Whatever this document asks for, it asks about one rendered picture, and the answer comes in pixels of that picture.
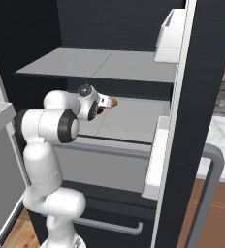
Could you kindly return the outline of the grey fridge shelf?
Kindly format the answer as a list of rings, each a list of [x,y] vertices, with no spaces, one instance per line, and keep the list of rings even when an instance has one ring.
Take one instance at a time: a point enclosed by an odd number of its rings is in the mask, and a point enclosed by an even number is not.
[[[100,140],[131,140],[151,143],[157,120],[168,116],[170,102],[117,97],[114,108],[106,108],[92,121],[80,122],[79,135]]]
[[[154,62],[153,52],[57,48],[19,74],[174,83],[177,65]]]

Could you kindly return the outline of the grey fridge crisper drawer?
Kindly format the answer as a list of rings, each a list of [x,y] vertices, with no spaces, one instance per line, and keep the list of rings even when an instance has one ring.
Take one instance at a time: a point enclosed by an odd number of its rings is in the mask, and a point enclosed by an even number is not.
[[[65,180],[140,193],[150,150],[79,143],[55,144]]]

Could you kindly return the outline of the black fridge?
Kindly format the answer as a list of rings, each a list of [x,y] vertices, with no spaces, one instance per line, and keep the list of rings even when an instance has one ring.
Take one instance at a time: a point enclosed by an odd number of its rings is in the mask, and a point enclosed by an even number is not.
[[[15,109],[37,107],[54,88],[86,80],[122,98],[173,99],[175,83],[19,74],[57,48],[155,52],[171,9],[187,0],[0,0],[0,76]]]

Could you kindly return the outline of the black fridge door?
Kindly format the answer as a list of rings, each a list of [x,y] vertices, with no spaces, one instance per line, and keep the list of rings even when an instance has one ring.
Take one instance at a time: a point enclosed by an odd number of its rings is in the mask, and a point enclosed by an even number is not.
[[[187,0],[150,248],[177,248],[225,72],[225,0]]]

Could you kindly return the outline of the grey fridge door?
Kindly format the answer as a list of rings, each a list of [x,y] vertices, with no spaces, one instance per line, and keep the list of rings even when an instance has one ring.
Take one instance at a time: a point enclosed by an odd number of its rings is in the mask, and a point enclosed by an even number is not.
[[[13,128],[15,116],[0,76],[0,248],[23,209],[22,195],[28,184]]]

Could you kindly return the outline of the white door bin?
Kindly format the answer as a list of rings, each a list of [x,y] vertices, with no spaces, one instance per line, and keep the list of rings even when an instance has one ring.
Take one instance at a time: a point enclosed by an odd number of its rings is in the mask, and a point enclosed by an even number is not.
[[[142,191],[142,197],[146,199],[157,201],[159,198],[169,124],[170,118],[168,116],[160,116],[158,118]]]
[[[186,10],[171,9],[160,27],[153,61],[177,63],[179,60]]]

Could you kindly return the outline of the black freezer drawer front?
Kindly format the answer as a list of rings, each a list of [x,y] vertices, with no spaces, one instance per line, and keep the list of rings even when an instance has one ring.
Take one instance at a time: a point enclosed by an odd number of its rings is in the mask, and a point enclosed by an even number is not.
[[[136,229],[137,235],[107,231],[75,224],[87,248],[150,248],[157,201],[145,199],[140,193],[64,180],[62,187],[84,193],[84,219]]]

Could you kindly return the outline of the brown wooden base cupboards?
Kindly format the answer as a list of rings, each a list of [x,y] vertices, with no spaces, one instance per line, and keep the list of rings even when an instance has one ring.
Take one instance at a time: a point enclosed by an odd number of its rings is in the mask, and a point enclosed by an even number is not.
[[[180,232],[177,248],[184,248],[194,217],[199,197],[204,186],[203,179],[196,179],[185,218]],[[196,248],[225,248],[225,183],[219,182],[211,202],[208,216],[203,225]]]

